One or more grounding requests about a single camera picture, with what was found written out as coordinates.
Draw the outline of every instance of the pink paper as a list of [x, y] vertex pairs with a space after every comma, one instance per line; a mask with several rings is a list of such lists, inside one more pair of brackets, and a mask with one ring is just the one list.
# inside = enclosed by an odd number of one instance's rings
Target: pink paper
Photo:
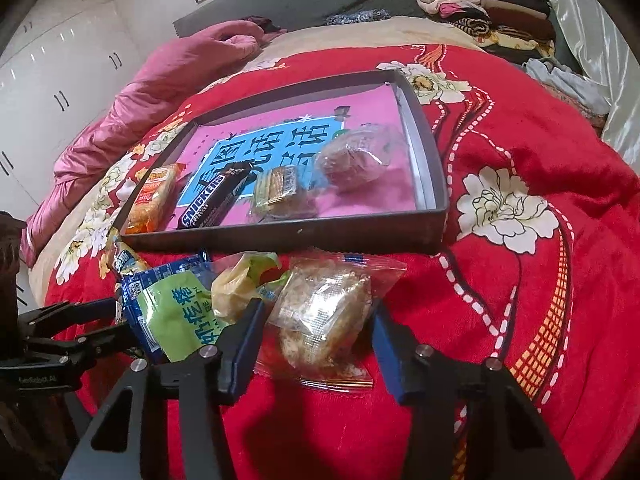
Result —
[[[281, 124], [295, 118], [324, 118], [334, 115], [337, 107], [349, 106], [343, 128], [355, 129], [362, 124], [388, 124], [398, 132], [398, 146], [393, 151], [391, 164], [384, 175], [347, 194], [337, 194], [329, 188], [318, 199], [318, 217], [351, 216], [415, 210], [414, 178], [408, 155], [408, 146], [394, 90], [381, 85], [373, 90], [343, 97], [308, 102], [256, 114], [217, 126], [200, 126], [185, 147], [178, 162], [187, 165], [186, 172], [194, 173], [209, 150], [219, 140], [231, 134], [239, 135]], [[177, 227], [177, 221], [187, 206], [176, 207], [167, 230]], [[231, 208], [221, 225], [249, 223], [249, 199], [241, 198]]]

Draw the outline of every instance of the white satin fabric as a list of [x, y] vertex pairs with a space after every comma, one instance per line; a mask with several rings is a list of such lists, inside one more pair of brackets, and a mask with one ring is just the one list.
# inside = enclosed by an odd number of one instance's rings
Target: white satin fabric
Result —
[[602, 140], [640, 173], [640, 65], [597, 0], [550, 0], [584, 73], [611, 104]]

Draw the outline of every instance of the orange snack bag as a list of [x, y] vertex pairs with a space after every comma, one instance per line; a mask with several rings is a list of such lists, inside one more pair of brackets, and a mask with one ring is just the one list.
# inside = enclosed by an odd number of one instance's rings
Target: orange snack bag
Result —
[[125, 234], [150, 233], [158, 228], [164, 206], [185, 168], [185, 164], [176, 163], [155, 168], [149, 173], [127, 218]]

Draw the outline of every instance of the stack of clothes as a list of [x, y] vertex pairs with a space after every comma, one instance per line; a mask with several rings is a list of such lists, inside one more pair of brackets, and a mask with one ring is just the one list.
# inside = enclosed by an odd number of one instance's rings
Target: stack of clothes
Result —
[[449, 22], [483, 49], [523, 64], [552, 56], [556, 33], [546, 0], [416, 0], [428, 17]]

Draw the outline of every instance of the white flower pattern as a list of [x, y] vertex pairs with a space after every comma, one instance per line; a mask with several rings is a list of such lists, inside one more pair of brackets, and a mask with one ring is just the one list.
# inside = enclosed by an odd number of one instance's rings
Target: white flower pattern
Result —
[[89, 211], [84, 215], [80, 227], [73, 239], [66, 245], [56, 261], [56, 281], [59, 285], [68, 282], [69, 278], [78, 270], [78, 261], [91, 251], [94, 257], [103, 250], [109, 229], [120, 211], [120, 205], [129, 197], [135, 188], [135, 183], [128, 179], [121, 189], [116, 192], [119, 200], [118, 209], [108, 214], [107, 210], [114, 206], [109, 193], [116, 189], [126, 178], [127, 173], [135, 166], [132, 152], [123, 156], [111, 166], [98, 185], [98, 194]]
[[444, 72], [432, 72], [419, 63], [405, 65], [399, 61], [380, 63], [379, 70], [400, 70], [418, 96], [421, 105], [428, 105], [431, 101], [443, 103], [461, 103], [465, 100], [462, 92], [469, 92], [471, 86], [468, 81], [454, 81], [447, 79]]
[[552, 238], [558, 219], [541, 196], [529, 195], [529, 187], [509, 170], [482, 168], [467, 175], [463, 184], [468, 194], [458, 200], [460, 234], [471, 233], [504, 245], [517, 254], [534, 254], [536, 240]]
[[140, 157], [140, 162], [148, 161], [152, 156], [164, 152], [165, 148], [175, 139], [187, 123], [178, 124], [175, 128], [167, 132], [162, 132], [154, 140], [150, 140], [145, 148], [145, 153]]

